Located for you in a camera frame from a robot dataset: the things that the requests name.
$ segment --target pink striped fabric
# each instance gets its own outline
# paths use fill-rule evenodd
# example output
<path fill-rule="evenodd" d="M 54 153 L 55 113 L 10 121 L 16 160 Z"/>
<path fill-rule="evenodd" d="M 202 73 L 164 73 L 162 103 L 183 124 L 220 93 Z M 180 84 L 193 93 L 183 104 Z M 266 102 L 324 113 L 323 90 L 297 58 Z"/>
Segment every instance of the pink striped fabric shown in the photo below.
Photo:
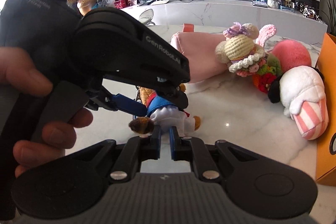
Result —
<path fill-rule="evenodd" d="M 305 101 L 299 115 L 294 120 L 303 138 L 314 140 L 320 137 L 327 129 L 329 123 L 327 103 L 323 99 L 318 103 Z"/>

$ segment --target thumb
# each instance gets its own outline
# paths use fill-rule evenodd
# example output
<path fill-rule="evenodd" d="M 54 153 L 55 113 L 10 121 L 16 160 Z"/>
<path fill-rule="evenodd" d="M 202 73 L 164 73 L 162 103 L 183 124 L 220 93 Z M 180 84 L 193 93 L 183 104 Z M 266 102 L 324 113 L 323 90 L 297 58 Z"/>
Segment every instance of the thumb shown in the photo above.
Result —
<path fill-rule="evenodd" d="M 20 92 L 38 97 L 48 95 L 53 89 L 29 54 L 15 47 L 0 47 L 0 84 L 10 84 Z"/>

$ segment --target human hand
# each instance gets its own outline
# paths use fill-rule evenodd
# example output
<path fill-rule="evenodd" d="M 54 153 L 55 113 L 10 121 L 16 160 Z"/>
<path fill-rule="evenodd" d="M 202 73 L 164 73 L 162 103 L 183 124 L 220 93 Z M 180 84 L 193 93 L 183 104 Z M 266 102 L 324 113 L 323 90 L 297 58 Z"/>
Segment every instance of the human hand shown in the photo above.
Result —
<path fill-rule="evenodd" d="M 13 47 L 0 47 L 0 84 L 11 85 L 20 92 L 37 97 L 46 96 L 53 89 L 52 83 L 35 68 L 28 53 Z M 69 123 L 55 121 L 46 124 L 42 130 L 45 144 L 18 141 L 13 148 L 14 158 L 19 163 L 15 176 L 64 156 L 65 149 L 75 144 L 74 128 L 86 127 L 92 119 L 92 113 L 83 108 Z"/>

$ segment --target white plush toy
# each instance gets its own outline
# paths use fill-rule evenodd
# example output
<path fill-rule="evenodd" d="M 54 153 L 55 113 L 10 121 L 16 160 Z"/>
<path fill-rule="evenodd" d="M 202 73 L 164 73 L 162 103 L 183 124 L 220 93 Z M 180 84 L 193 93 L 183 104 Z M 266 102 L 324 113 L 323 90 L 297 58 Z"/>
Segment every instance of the white plush toy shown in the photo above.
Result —
<path fill-rule="evenodd" d="M 283 113 L 295 120 L 307 140 L 321 136 L 329 123 L 323 79 L 318 69 L 299 66 L 278 77 L 268 92 L 272 103 L 281 101 Z"/>

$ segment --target metal rivet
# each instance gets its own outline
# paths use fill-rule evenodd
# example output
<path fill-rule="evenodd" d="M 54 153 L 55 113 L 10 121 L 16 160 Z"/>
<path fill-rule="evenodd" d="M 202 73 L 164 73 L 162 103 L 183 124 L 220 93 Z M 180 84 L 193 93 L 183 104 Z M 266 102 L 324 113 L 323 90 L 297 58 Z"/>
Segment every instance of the metal rivet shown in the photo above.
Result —
<path fill-rule="evenodd" d="M 110 177 L 114 180 L 123 180 L 127 178 L 127 173 L 124 171 L 114 171 L 110 174 Z"/>
<path fill-rule="evenodd" d="M 206 179 L 217 179 L 220 176 L 219 173 L 217 171 L 214 171 L 214 170 L 205 171 L 202 175 Z"/>
<path fill-rule="evenodd" d="M 151 135 L 152 135 L 151 133 L 147 133 L 147 134 L 139 135 L 139 137 L 145 139 L 145 138 L 148 138 Z"/>
<path fill-rule="evenodd" d="M 164 83 L 164 82 L 167 81 L 167 79 L 166 78 L 157 77 L 157 81 L 161 82 L 161 83 Z"/>

